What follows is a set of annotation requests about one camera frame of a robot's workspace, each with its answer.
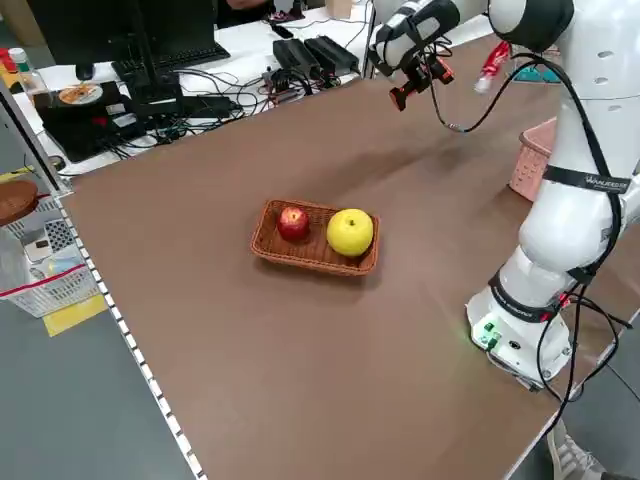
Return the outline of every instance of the desk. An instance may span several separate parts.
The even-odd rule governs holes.
[[[354,5],[350,20],[365,20],[365,9],[366,6],[364,4]],[[287,26],[302,27],[310,25],[316,21],[329,19],[326,9],[324,8],[307,11],[305,12],[305,16],[305,19],[290,22]],[[336,42],[346,45],[349,40],[358,33],[362,26],[363,25],[361,23],[349,24],[339,21],[329,21],[326,23],[313,24],[304,29],[292,28],[292,32],[296,37],[301,39],[313,38],[318,35],[329,35]],[[365,28],[363,32],[349,45],[349,50],[359,58],[362,58],[365,52],[367,30],[368,29]],[[486,17],[480,16],[451,32],[451,40],[454,44],[465,43],[475,38],[488,35],[490,32],[491,27],[488,20]],[[216,40],[225,49],[227,49],[231,54],[231,58],[191,68],[198,68],[200,70],[218,74],[227,72],[237,77],[239,79],[239,83],[246,83],[249,80],[259,77],[267,67],[278,67],[278,62],[272,54],[272,43],[274,40],[280,40],[280,37],[276,35],[264,22],[254,22],[219,30],[216,32]],[[58,65],[44,68],[40,70],[40,73],[43,75],[47,85],[52,90],[60,90],[78,83],[78,80],[75,77],[75,70],[72,65]],[[343,80],[348,81],[354,77],[354,75],[351,75]],[[223,78],[228,81],[232,80],[232,77],[223,76]],[[107,82],[113,80],[118,80],[118,77],[111,68],[110,63],[105,62],[96,65],[96,74],[92,81]],[[185,95],[193,95],[193,92],[215,93],[212,83],[202,78],[183,75],[181,83],[184,87]],[[121,85],[120,90],[125,94],[127,93],[127,89],[124,85]],[[19,94],[15,96],[15,99],[34,132],[42,132],[42,121],[29,102],[27,96],[25,94]],[[64,157],[62,152],[46,134],[41,133],[38,135],[38,138],[49,155],[61,155]],[[136,144],[139,145],[151,146],[153,143],[154,141],[150,138],[136,140]],[[125,148],[124,150],[130,155],[137,155],[140,153],[140,149]],[[116,155],[106,152],[81,163],[68,163],[67,168],[65,168],[61,173],[69,175],[83,174],[118,161],[119,158]]]
[[[494,42],[454,50],[458,81],[439,88],[450,121],[485,108],[472,83]],[[400,114],[387,90],[352,82],[155,148],[63,199],[209,478],[495,480],[556,411],[473,347],[464,303],[516,245],[530,207],[505,187],[518,134],[554,114],[558,90],[513,85],[464,138],[438,124],[429,95]],[[271,141],[283,128],[295,134]],[[377,271],[353,281],[252,257],[272,197],[379,215]],[[591,288],[626,318],[640,301],[638,234]],[[585,317],[580,378],[609,342]]]

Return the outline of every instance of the red apple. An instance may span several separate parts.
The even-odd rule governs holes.
[[[309,215],[298,207],[286,207],[278,218],[278,231],[289,242],[303,240],[309,235]]]

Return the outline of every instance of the shoe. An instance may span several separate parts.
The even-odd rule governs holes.
[[[562,420],[547,434],[547,445],[554,480],[600,480],[605,472],[593,455],[576,445]]]

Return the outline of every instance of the computer monitor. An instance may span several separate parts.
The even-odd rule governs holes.
[[[28,0],[58,64],[138,59],[131,0]],[[215,46],[215,0],[138,0],[154,56]]]

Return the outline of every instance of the white table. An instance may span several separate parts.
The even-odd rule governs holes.
[[[362,22],[365,20],[365,12],[367,16],[371,15],[371,4],[367,7],[367,0],[360,0],[359,4],[354,4],[351,11],[350,21]],[[341,45],[346,45],[352,40],[359,31],[361,33],[351,41],[349,44],[349,50],[355,54],[358,58],[362,59],[366,51],[366,40],[368,33],[368,26],[364,23],[346,23],[343,21],[331,20],[325,23],[313,22],[327,20],[329,18],[326,9],[319,8],[315,10],[309,10],[304,12],[305,19],[295,22],[289,22],[285,26],[291,27],[291,31],[296,38],[306,39],[314,38],[318,35],[328,35],[334,41]],[[487,18],[479,16],[466,24],[456,28],[450,32],[449,38],[454,45],[469,42],[476,38],[488,35],[492,32],[491,26]],[[190,68],[197,68],[198,70],[204,70],[210,73],[220,75],[225,80],[230,82],[244,84],[248,81],[259,77],[267,67],[278,68],[278,62],[273,56],[272,44],[274,40],[280,40],[281,38],[274,33],[270,26],[265,22],[253,22],[246,25],[239,25],[237,27],[227,28],[216,32],[216,41],[220,43],[230,54],[231,57],[225,60],[219,60],[216,62],[209,62],[201,65],[197,65]],[[56,65],[40,70],[40,73],[44,77],[47,86],[51,90],[60,90],[71,85],[78,84],[78,80],[75,76],[75,69],[73,65]],[[350,75],[342,78],[343,83],[355,78],[355,75]],[[108,82],[119,80],[116,73],[111,68],[110,62],[104,62],[96,64],[95,76],[92,82]],[[180,80],[185,95],[193,95],[194,92],[199,94],[209,92],[215,93],[215,87],[213,83],[207,79],[191,76],[181,75]],[[227,86],[220,84],[219,87],[224,91]],[[126,86],[120,85],[120,90],[123,93],[127,93]],[[235,90],[230,89],[228,94],[235,100],[233,94]],[[249,89],[259,98],[264,98],[263,95],[257,93],[257,90]],[[34,132],[38,134],[38,139],[42,143],[45,151],[49,155],[60,155],[63,158],[65,155],[60,151],[57,145],[46,135],[43,131],[42,120],[38,116],[35,108],[24,93],[15,95],[16,102],[23,111],[27,121],[33,128]],[[242,100],[243,103],[249,103],[249,100]],[[137,139],[134,142],[137,145],[149,145],[153,146],[155,141],[151,137],[144,137]],[[136,155],[143,149],[123,148],[130,155]],[[62,170],[61,174],[78,175],[86,173],[97,168],[101,168],[105,165],[115,163],[120,159],[111,152],[105,152],[80,163],[67,162],[68,166]]]

